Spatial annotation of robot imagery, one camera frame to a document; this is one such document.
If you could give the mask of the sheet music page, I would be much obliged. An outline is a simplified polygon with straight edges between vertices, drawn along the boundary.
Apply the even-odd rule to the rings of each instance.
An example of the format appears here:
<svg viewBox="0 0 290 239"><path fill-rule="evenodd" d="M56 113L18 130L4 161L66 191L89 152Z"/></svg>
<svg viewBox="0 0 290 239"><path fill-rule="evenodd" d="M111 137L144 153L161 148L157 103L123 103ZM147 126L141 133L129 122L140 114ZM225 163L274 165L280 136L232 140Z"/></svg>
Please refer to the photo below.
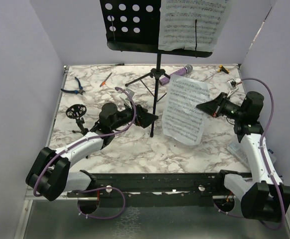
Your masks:
<svg viewBox="0 0 290 239"><path fill-rule="evenodd" d="M162 0L158 49L213 52L231 0Z"/></svg>
<svg viewBox="0 0 290 239"><path fill-rule="evenodd" d="M211 100L208 84L172 75L162 115L164 135L188 145L199 145L207 114L196 108Z"/></svg>

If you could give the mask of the black perforated music stand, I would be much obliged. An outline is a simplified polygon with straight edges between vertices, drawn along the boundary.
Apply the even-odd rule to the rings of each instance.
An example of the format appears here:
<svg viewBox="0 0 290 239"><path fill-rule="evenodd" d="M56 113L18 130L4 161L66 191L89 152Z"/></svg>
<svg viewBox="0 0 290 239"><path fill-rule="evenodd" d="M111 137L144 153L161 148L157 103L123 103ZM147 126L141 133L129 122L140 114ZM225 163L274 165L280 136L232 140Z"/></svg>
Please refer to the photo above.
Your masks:
<svg viewBox="0 0 290 239"><path fill-rule="evenodd" d="M161 0L102 0L101 11L107 47L114 51L156 54L156 67L149 72L155 79L153 108L158 98L158 80L165 74L161 57L165 55L208 58L213 52L158 49Z"/></svg>

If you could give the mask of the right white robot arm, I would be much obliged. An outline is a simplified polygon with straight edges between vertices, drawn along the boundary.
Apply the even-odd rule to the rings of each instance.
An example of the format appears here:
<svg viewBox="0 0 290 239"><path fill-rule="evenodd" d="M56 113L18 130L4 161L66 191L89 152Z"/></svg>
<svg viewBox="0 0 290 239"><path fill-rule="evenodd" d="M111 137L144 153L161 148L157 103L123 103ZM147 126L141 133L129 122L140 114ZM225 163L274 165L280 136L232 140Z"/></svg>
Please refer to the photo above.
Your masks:
<svg viewBox="0 0 290 239"><path fill-rule="evenodd" d="M234 120L234 132L252 174L252 183L247 183L241 173L221 170L214 183L215 191L221 195L231 191L241 202L244 218L278 223L290 205L290 186L284 185L276 173L265 144L265 133L258 121L263 101L263 95L251 91L237 105L226 93L220 93L196 108L214 118L226 116Z"/></svg>

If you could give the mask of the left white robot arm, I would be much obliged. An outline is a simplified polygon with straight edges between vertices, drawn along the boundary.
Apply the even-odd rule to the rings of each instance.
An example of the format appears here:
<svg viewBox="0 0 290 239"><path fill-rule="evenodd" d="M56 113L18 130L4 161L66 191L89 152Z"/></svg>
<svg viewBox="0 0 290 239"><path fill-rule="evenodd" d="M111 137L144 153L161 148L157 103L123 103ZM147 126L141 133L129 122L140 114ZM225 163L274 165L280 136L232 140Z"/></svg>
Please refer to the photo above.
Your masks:
<svg viewBox="0 0 290 239"><path fill-rule="evenodd" d="M102 106L99 120L86 134L75 142L58 149L43 148L26 177L26 184L36 197L49 201L63 192L80 191L88 197L94 194L96 185L88 172L71 173L70 168L86 156L107 147L117 134L133 124L146 128L158 117L141 105L126 106L119 111L114 103Z"/></svg>

